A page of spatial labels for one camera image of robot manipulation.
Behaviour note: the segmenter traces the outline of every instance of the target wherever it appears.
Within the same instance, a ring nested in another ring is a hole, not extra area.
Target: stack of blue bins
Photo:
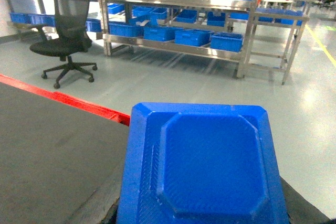
[[[133,107],[117,224],[141,223],[288,224],[267,112]]]

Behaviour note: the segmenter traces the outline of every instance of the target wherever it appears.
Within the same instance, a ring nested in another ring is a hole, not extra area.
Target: yellow floor line
[[[336,67],[336,60],[333,58],[333,56],[328,52],[328,50],[326,49],[326,47],[324,46],[324,44],[322,44],[322,42],[320,41],[320,39],[317,37],[317,35],[313,32],[313,30],[306,25],[306,29],[308,30],[308,32],[310,33],[310,35],[314,38],[314,40],[316,41],[317,44],[319,44],[319,46],[322,48],[323,52],[325,53],[325,55],[328,56],[329,60],[331,61],[331,63]]]

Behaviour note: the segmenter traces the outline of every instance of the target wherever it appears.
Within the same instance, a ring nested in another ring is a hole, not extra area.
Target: chair backrest
[[[90,0],[54,0],[55,2],[55,23],[59,38],[64,40],[80,40],[85,38],[91,41],[85,28],[76,33],[69,32],[71,28],[85,27],[89,13]]]

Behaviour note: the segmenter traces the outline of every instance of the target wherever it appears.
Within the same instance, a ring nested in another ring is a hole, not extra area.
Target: gray floor
[[[334,12],[312,10],[309,27],[335,56],[335,22],[319,18]],[[259,36],[286,37],[286,30],[263,27]],[[33,41],[0,45],[0,73],[54,91],[58,73],[40,75],[62,62],[28,50]],[[282,43],[258,42],[260,51],[280,51]],[[290,76],[253,70],[245,79],[233,78],[233,63],[136,49],[106,58],[99,45],[74,61],[95,61],[95,82],[81,73],[70,73],[60,92],[129,114],[138,102],[257,104],[269,114],[281,176],[328,217],[336,217],[336,68],[306,29]]]

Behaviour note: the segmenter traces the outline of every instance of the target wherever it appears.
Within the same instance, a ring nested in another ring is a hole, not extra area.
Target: chair base
[[[42,78],[43,79],[47,79],[47,72],[52,72],[52,71],[57,71],[57,70],[61,70],[63,69],[62,73],[57,77],[56,79],[56,83],[54,84],[54,88],[55,89],[59,89],[60,88],[60,84],[59,81],[70,71],[70,70],[78,70],[84,74],[87,74],[90,76],[89,78],[89,82],[94,82],[94,78],[93,78],[93,74],[87,70],[85,70],[84,66],[93,66],[92,69],[94,71],[96,71],[97,68],[97,64],[93,63],[93,62],[73,62],[72,61],[72,57],[71,56],[67,56],[68,59],[68,63],[54,67],[54,68],[49,68],[46,70],[43,70],[43,74],[42,74]]]

